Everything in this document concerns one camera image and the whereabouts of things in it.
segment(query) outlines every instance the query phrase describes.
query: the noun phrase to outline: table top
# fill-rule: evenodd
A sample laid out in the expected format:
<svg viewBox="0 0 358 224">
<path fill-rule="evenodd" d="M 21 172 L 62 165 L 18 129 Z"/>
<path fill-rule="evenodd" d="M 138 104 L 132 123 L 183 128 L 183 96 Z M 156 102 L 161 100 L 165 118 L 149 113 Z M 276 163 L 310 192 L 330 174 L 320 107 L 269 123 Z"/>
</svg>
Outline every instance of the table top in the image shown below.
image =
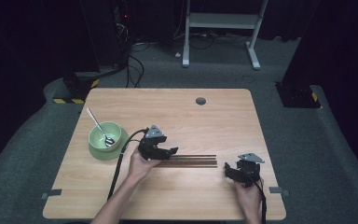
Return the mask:
<svg viewBox="0 0 358 224">
<path fill-rule="evenodd" d="M 196 104 L 199 97 L 205 105 Z M 95 124 L 86 108 L 98 121 L 114 121 L 129 135 L 156 124 L 168 137 L 158 147 L 179 147 L 177 155 L 216 155 L 217 168 L 153 168 L 131 196 L 123 219 L 243 219 L 224 164 L 235 168 L 238 155 L 251 152 L 265 160 L 260 175 L 265 180 L 267 220 L 285 218 L 281 194 L 269 192 L 278 183 L 249 91 L 104 88 L 88 95 L 52 186 L 62 193 L 48 197 L 44 217 L 94 218 L 106 202 L 117 159 L 99 161 L 90 155 L 88 136 Z M 129 144 L 117 186 L 128 173 L 137 144 Z"/>
</svg>

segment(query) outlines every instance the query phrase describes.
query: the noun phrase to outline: black tripod base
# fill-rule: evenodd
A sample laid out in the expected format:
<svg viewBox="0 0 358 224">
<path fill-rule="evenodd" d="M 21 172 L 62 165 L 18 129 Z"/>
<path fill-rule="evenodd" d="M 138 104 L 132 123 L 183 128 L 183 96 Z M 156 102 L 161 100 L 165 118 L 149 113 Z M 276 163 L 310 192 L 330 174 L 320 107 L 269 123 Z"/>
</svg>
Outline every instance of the black tripod base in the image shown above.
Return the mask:
<svg viewBox="0 0 358 224">
<path fill-rule="evenodd" d="M 53 101 L 57 104 L 84 104 L 90 90 L 100 79 L 78 80 L 74 83 L 63 80 L 57 88 Z"/>
<path fill-rule="evenodd" d="M 321 108 L 318 97 L 310 89 L 295 88 L 293 86 L 283 86 L 281 82 L 276 82 L 275 87 L 281 97 L 284 107 L 293 108 Z"/>
</svg>

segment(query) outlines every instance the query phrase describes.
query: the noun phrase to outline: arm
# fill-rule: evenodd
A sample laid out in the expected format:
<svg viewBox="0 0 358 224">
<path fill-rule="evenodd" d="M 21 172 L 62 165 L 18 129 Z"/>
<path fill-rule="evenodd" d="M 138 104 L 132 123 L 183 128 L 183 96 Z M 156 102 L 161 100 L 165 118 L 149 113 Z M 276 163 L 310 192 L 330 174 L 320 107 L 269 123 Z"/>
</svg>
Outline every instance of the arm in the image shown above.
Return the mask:
<svg viewBox="0 0 358 224">
<path fill-rule="evenodd" d="M 126 203 L 136 187 L 160 161 L 146 161 L 136 148 L 131 155 L 130 170 L 120 187 L 98 212 L 91 224 L 118 223 Z"/>
<path fill-rule="evenodd" d="M 257 182 L 260 188 L 263 188 L 264 180 L 260 179 Z M 237 190 L 238 202 L 241 211 L 245 215 L 248 224 L 260 224 L 260 217 L 258 215 L 261 203 L 261 195 L 257 186 L 253 184 L 249 188 L 245 188 L 241 183 L 234 182 L 235 189 Z"/>
</svg>

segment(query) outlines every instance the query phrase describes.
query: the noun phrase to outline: white stand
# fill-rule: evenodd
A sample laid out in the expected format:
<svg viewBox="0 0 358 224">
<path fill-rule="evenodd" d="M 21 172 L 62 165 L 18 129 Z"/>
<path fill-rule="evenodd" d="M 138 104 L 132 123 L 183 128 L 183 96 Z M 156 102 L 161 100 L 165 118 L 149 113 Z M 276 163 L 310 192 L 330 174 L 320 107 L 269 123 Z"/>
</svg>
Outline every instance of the white stand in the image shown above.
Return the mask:
<svg viewBox="0 0 358 224">
<path fill-rule="evenodd" d="M 269 0 L 263 0 L 260 11 L 257 15 L 241 15 L 241 14 L 216 14 L 216 13 L 191 13 L 190 0 L 187 0 L 186 9 L 186 30 L 185 30 L 185 44 L 183 49 L 183 67 L 190 66 L 190 48 L 189 48 L 189 31 L 190 27 L 204 27 L 204 28 L 231 28 L 231 29 L 247 29 L 254 30 L 251 42 L 246 42 L 252 66 L 255 70 L 260 69 L 260 63 L 255 55 L 255 41 L 257 39 L 258 31 L 260 30 L 261 22 L 264 17 L 264 12 Z"/>
</svg>

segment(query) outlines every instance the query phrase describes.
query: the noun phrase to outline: human hand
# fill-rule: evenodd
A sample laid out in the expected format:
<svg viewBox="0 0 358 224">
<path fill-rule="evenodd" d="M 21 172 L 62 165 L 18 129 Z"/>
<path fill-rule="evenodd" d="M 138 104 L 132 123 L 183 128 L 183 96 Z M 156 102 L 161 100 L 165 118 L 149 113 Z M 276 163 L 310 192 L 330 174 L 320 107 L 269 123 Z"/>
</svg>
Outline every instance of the human hand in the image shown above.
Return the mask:
<svg viewBox="0 0 358 224">
<path fill-rule="evenodd" d="M 128 178 L 134 178 L 136 181 L 140 181 L 144 179 L 147 174 L 149 174 L 150 170 L 160 162 L 161 161 L 157 160 L 145 160 L 137 147 L 135 150 L 133 150 L 131 155 Z"/>
<path fill-rule="evenodd" d="M 257 185 L 263 189 L 264 180 L 260 178 Z M 255 184 L 249 188 L 245 188 L 241 183 L 234 181 L 235 189 L 237 190 L 238 203 L 248 223 L 260 223 L 258 215 L 261 203 L 261 194 Z"/>
</svg>

